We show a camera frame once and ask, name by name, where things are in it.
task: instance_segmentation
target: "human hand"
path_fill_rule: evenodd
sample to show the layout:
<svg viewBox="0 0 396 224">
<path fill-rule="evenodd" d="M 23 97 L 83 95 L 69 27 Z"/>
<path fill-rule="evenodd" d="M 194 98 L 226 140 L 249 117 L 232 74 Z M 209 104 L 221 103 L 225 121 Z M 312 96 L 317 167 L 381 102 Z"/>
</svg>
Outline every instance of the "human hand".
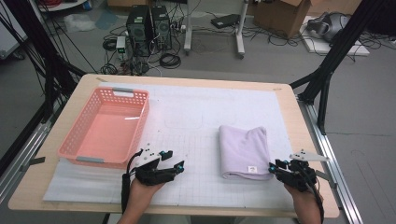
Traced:
<svg viewBox="0 0 396 224">
<path fill-rule="evenodd" d="M 149 207 L 152 197 L 164 184 L 146 186 L 140 183 L 138 179 L 134 179 L 131 184 L 131 191 L 129 193 L 128 204 L 125 212 L 122 215 L 119 224 L 137 223 L 139 218 L 143 215 Z"/>
<path fill-rule="evenodd" d="M 284 186 L 293 198 L 294 211 L 300 221 L 309 224 L 321 223 L 320 211 L 315 195 L 309 191 L 300 192 L 287 184 L 284 184 Z"/>
</svg>

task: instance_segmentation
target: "towel label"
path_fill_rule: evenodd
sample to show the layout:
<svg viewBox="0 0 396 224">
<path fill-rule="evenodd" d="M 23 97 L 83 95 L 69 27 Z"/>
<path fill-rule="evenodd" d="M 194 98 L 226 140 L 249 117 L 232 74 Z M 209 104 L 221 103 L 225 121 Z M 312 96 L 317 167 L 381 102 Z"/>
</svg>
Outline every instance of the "towel label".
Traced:
<svg viewBox="0 0 396 224">
<path fill-rule="evenodd" d="M 248 166 L 247 171 L 251 174 L 257 174 L 257 166 Z"/>
</svg>

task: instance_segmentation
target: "lavender towel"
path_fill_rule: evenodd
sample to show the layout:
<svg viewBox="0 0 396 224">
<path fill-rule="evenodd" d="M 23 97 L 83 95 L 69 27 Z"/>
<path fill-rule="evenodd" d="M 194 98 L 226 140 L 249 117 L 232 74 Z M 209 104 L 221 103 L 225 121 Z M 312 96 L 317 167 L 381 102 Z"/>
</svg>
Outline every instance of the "lavender towel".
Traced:
<svg viewBox="0 0 396 224">
<path fill-rule="evenodd" d="M 270 154 L 263 127 L 249 131 L 222 125 L 219 127 L 221 174 L 227 179 L 267 180 Z"/>
</svg>

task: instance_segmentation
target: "computer tower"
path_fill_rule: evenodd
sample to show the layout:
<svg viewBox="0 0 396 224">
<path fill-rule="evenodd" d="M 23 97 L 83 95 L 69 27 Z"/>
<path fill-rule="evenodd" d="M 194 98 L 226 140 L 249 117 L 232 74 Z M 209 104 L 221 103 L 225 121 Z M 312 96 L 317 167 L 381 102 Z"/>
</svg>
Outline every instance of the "computer tower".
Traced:
<svg viewBox="0 0 396 224">
<path fill-rule="evenodd" d="M 171 49 L 172 38 L 170 30 L 170 21 L 165 6 L 156 6 L 151 8 L 152 23 L 154 26 L 154 38 L 157 49 Z"/>
<path fill-rule="evenodd" d="M 132 6 L 126 28 L 131 40 L 133 55 L 148 57 L 150 55 L 149 44 L 153 39 L 149 7 L 146 5 Z"/>
</svg>

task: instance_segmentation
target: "pink plastic basket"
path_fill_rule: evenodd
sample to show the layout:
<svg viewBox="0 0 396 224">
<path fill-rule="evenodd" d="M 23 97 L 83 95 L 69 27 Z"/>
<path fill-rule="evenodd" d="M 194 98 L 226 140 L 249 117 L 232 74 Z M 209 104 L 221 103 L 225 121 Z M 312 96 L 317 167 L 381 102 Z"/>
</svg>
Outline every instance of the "pink plastic basket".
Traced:
<svg viewBox="0 0 396 224">
<path fill-rule="evenodd" d="M 75 164 L 124 169 L 149 114 L 149 93 L 96 88 L 58 150 Z"/>
</svg>

